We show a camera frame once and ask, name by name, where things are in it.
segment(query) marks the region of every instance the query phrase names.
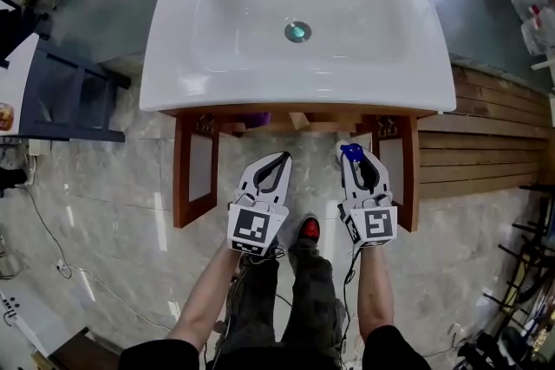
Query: purple object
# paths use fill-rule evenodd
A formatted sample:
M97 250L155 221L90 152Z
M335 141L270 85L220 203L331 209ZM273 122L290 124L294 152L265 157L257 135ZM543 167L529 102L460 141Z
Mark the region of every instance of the purple object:
M239 121L245 124L246 129L258 128L268 125L271 120L271 113L249 113L241 114Z

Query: black shoe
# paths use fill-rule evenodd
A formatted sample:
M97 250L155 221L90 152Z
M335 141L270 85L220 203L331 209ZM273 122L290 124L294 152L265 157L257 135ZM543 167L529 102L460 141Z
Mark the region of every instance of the black shoe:
M301 239L309 239L313 241L315 245L318 244L318 241L320 240L320 223L314 215L307 216L301 224L301 228L298 231L297 241L300 241Z

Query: power cord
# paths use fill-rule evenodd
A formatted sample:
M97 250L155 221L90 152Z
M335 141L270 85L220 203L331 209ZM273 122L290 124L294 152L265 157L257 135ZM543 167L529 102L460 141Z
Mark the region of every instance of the power cord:
M164 330L166 330L167 332L171 331L170 328L166 327L165 325L161 325L161 324L157 324L156 322L152 322L149 319L147 319L145 316L143 316L141 313L139 313L138 311L136 311L133 307L131 307L129 304L127 304L123 298L121 296L119 296L117 293L115 293L112 289L109 288L108 285L106 285L104 283L104 281L102 281L102 279L96 277L95 275L93 275L90 271L87 271L85 269L82 269L80 267L74 267L73 265L69 265L68 264L68 268L70 269L74 269L75 271L79 271L81 273L84 273L87 276L92 277L95 281L97 281L102 287L104 287L104 289L106 289L108 291L108 293L110 293L112 296L114 296L118 301L120 301L123 305L125 305L129 310L131 310L135 316L141 318L144 322L149 323L150 325L154 326L154 327L158 327L158 328L163 328Z
M219 346L218 352L216 353L216 356L214 357L214 363L212 364L212 370L214 370L216 368L216 364L218 363L219 356L221 355L222 346L224 345L224 342L227 339L227 336L229 335L230 329L232 327L232 317L233 317L233 312L235 311L233 306L235 305L235 296L237 296L237 291L238 291L239 285L241 284L243 279L245 279L245 276L249 272L251 267L252 267L252 265L246 266L245 269L239 275L239 278L235 283L235 289L233 289L232 299L230 300L230 303L229 303L230 313L229 313L229 318L227 319L227 329L225 330L224 339L222 340L222 343Z
M68 274L64 274L63 271L61 270L59 265L56 265L56 269L58 270L58 273L60 273L60 275L62 275L62 277L64 279L71 279L73 277L73 273L72 273L72 269L74 269L75 271L80 271L81 273L85 273L86 275L92 277L95 281L97 281L102 287L104 287L104 289L106 289L108 291L108 293L110 293L111 295L113 295L116 299L118 299L123 305L125 305L129 310L131 310L135 316L141 318L144 322L147 322L148 324L154 326L154 327L158 327L158 328L163 328L164 330L166 330L167 332L169 332L171 329L166 327L165 325L160 325L157 324L156 322L152 322L149 319L147 319L145 316L143 316L141 313L139 313L138 311L136 311L134 308L132 308L129 304L127 304L123 298L119 295L117 295L114 291L112 291L108 285L106 285L104 283L104 281L102 281L102 279L96 277L95 275L93 275L90 271L86 271L85 269L79 268L79 267L74 267L73 265L70 265L68 263L68 260L65 257L65 254L63 252L63 248L60 245L60 243L58 242L58 240L56 239L56 237L52 234L52 231L50 231L49 227L44 223L44 219L42 219L41 213L39 212L37 206L36 206L36 202L35 202L35 198L33 197L33 194L29 191L29 189L21 187L22 190L25 190L31 197L31 200L33 201L33 206L35 207L35 211L36 211L36 215L39 217L39 219L41 220L42 225L44 226L44 228L46 229L46 231L50 234L50 237L52 237L52 239L54 240L54 242L56 243L56 245L58 246L58 249L60 250L60 253L62 254L62 260L63 263L65 264L65 268L68 269ZM4 279L6 276L0 276L0 280Z
M54 242L56 243L56 245L58 246L58 249L60 250L60 253L62 254L62 260L63 263L65 263L69 274L68 275L64 275L61 268L59 266L56 265L56 269L58 270L58 273L60 273L60 275L62 275L62 277L64 279L71 279L72 277L72 273L71 273L71 268L69 267L68 261L66 260L66 256L63 253L63 248L60 245L60 243L58 242L58 240L56 239L56 237L52 234L52 231L50 231L49 227L44 223L44 220L42 219L41 213L39 212L38 208L36 207L36 202L35 202L35 198L33 197L33 193L31 193L29 191L28 188L25 187L21 187L21 190L25 190L29 196L31 197L31 201L33 201L33 206L35 207L35 211L36 211L36 215L38 216L38 218L41 220L41 224L44 226L44 229L49 233L50 237L52 237L52 239L54 240Z
M339 350L339 360L341 361L341 367L347 368L345 363L343 362L343 348L345 347L345 341L347 340L347 333L349 332L350 327L350 312L349 312L349 305L347 304L347 285L349 285L353 278L355 277L355 263L358 255L361 254L361 249L358 249L356 253L353 255L353 260L350 263L349 271L345 276L345 280L343 281L343 305L345 306L345 312L347 313L347 327L345 328L345 333L343 333L343 338L341 339L341 346Z
M276 297L281 299L283 302L285 302L287 305L289 305L291 308L293 308L293 304L291 304L289 301L287 301L287 299L285 299L283 296L278 295L278 293L276 293Z
M281 259L285 256L284 246L280 243L271 246L268 251L270 255L267 257L263 257L260 260L255 260L253 255L247 255L245 260L249 261L251 265L260 265L261 263L265 263L266 261L271 261L272 259Z
M0 251L0 259L7 257L5 251ZM5 275L2 271L0 271L0 281L9 281L16 277L16 275Z
M453 328L456 324L452 324L451 327L449 327L449 330L447 331L447 334L451 334L451 332L453 331ZM451 346L449 348L446 348L445 350L441 350L440 352L435 352L432 354L422 354L422 358L433 358L434 356L437 356L438 354L444 354L444 353L449 353L451 350L455 350L456 348L460 347L460 344L462 344L464 341L468 341L468 339L470 339L470 336L467 336L465 338L462 338L460 340L457 341L457 343L455 344L455 341L457 339L457 332L453 332L453 334L451 334Z
M13 324L10 324L9 322L6 321L6 316L8 315L8 312L3 314L3 321L6 323L6 325L8 327L13 327Z

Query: wooden board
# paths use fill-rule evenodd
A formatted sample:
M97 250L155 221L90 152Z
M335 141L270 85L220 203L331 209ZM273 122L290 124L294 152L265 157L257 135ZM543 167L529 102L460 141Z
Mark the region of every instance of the wooden board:
M546 116L540 116L539 114L528 113L527 111L496 105L494 103L463 99L461 97L457 97L457 109L453 111L453 114L510 120L511 122L520 122L523 124L536 125L538 127L552 126L551 118Z
M418 119L418 130L442 133L492 134L530 139L549 139L552 133L551 128L484 117L460 116L458 114L437 114Z
M532 184L538 180L538 173L518 174L504 178L460 180L455 182L440 182L437 184L421 184L422 199L448 198L465 196L467 194L484 193L488 191L504 190L520 185Z
M540 139L504 138L478 134L419 132L420 148L460 150L538 150L547 149L547 141Z
M300 130L310 124L306 114L304 113L289 113L289 117L291 118L291 123L296 130Z
M421 166L477 166L536 162L542 152L524 150L420 150Z
M69 370L117 370L120 357L84 334L76 334L52 353L49 360Z
M470 83L480 87L490 88L501 93L510 94L530 102L535 102L542 107L550 108L546 96L532 91L530 88L521 87L514 82L506 81L496 76L487 75L470 68L453 66L453 78L455 83Z
M541 164L539 162L489 166L421 166L420 182L421 184L429 184L455 180L500 178L515 174L539 172L540 170Z
M456 96L460 98L503 105L505 107L527 111L528 113L551 117L550 108L545 108L543 105L538 103L530 102L526 99L521 99L509 94L500 93L499 91L495 91L493 89L479 87L469 83L455 83L454 91Z

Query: sink countertop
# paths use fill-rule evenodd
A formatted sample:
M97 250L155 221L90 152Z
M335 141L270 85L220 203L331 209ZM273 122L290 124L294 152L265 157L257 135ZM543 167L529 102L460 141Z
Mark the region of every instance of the sink countertop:
M288 23L311 28L289 42ZM145 110L354 103L452 111L447 47L430 0L159 0Z

